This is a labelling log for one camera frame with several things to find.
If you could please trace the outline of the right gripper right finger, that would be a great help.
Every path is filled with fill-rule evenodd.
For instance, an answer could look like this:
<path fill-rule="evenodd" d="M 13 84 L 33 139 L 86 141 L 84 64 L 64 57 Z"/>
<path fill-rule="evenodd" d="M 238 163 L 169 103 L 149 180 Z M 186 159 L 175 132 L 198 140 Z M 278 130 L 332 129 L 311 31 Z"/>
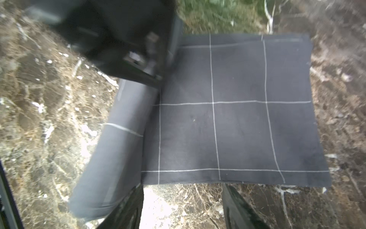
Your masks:
<path fill-rule="evenodd" d="M 227 229 L 269 229 L 238 191 L 223 185 L 223 207 Z"/>

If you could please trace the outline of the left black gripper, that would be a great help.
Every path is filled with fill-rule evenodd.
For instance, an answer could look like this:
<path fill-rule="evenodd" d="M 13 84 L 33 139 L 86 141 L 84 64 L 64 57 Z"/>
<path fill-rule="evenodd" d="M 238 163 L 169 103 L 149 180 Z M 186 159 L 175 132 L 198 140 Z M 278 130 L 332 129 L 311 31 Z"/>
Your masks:
<path fill-rule="evenodd" d="M 176 1 L 29 1 L 43 23 L 104 74 L 159 88 L 182 30 Z"/>

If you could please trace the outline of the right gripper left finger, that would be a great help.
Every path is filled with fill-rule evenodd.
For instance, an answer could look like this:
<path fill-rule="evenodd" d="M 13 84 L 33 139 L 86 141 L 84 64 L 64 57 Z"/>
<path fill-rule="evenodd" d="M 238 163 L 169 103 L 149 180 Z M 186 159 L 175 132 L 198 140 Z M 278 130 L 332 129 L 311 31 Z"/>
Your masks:
<path fill-rule="evenodd" d="M 134 187 L 97 229 L 138 229 L 144 203 L 142 185 Z"/>

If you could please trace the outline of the dark grey grid pillowcase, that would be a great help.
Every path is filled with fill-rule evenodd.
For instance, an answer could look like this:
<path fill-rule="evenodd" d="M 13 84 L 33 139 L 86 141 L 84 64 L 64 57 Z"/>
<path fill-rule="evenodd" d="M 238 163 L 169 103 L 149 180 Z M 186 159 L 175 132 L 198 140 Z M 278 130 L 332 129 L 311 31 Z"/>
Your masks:
<path fill-rule="evenodd" d="M 70 212 L 103 218 L 139 184 L 330 187 L 311 52 L 303 34 L 185 37 L 161 89 L 120 81 Z"/>

